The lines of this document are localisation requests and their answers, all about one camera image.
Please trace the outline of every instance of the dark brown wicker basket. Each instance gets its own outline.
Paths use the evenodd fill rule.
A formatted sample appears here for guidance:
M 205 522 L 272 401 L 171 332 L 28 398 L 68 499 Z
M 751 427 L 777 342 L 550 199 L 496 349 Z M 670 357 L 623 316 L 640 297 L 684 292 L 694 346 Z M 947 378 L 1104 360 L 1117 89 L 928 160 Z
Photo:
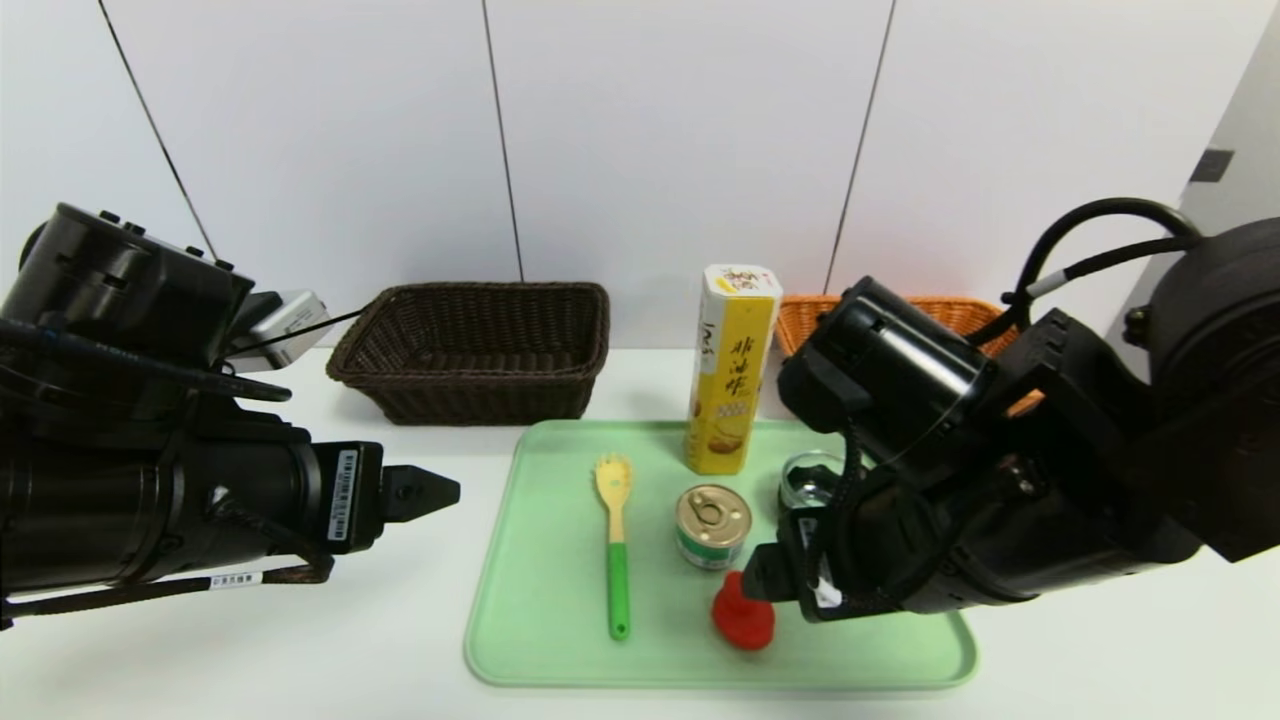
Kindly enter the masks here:
M 581 418 L 609 341 L 595 283 L 428 283 L 379 295 L 329 377 L 398 425 L 527 425 Z

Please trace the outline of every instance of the light green tray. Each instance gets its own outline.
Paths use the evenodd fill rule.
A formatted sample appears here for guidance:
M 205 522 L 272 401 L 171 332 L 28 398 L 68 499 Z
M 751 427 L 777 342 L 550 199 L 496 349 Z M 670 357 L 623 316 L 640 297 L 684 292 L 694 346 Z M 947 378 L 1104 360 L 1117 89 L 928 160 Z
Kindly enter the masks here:
M 776 492 L 795 452 L 842 452 L 835 436 L 799 423 L 758 423 L 746 468 L 699 477 L 681 459 L 684 423 L 554 420 L 520 439 L 467 628 L 471 670 L 495 685 L 901 691 L 948 688 L 973 676 L 978 651 L 959 614 L 896 614 L 810 625 L 778 605 L 773 644 L 749 653 L 710 621 L 723 573 L 676 550 L 675 506 L 703 482 L 736 489 L 755 524 L 737 561 L 773 541 Z M 627 455 L 631 637 L 609 638 L 605 511 L 591 468 Z

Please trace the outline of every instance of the table surface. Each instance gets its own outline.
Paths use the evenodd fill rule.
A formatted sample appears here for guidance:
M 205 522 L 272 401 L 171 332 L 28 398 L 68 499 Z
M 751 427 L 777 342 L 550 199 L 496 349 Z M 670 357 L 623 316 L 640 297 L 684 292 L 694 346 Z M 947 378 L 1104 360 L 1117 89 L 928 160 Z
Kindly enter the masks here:
M 462 502 L 388 525 L 371 551 L 339 557 L 325 585 L 22 620 L 0 638 L 0 716 L 1280 717 L 1280 552 L 1231 566 L 1202 551 L 1155 573 L 968 610 L 980 667 L 973 682 L 941 693 L 485 685 L 463 662 L 462 638 L 524 428 L 393 427 L 371 401 L 324 375 L 328 357 L 315 350 L 256 375 L 294 392 L 273 411 L 316 441 L 380 442 L 389 464 L 460 480 Z M 691 373 L 691 351 L 614 350 L 586 416 L 682 418 Z M 786 411 L 767 395 L 762 415 Z

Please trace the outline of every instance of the red object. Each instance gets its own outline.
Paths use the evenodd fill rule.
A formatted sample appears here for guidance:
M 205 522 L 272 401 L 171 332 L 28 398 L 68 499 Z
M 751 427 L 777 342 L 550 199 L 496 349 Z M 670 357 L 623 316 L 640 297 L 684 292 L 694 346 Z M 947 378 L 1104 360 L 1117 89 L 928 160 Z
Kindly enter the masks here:
M 724 575 L 724 587 L 712 603 L 712 620 L 739 650 L 764 650 L 773 642 L 773 606 L 744 596 L 737 570 Z

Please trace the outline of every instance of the tin can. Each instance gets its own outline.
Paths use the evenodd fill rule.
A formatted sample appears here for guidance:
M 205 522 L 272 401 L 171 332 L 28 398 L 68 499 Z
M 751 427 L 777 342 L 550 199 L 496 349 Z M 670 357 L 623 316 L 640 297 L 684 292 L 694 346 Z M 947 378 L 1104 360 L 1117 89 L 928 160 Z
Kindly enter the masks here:
M 751 509 L 724 486 L 698 486 L 676 502 L 676 546 L 704 570 L 724 570 L 742 552 Z

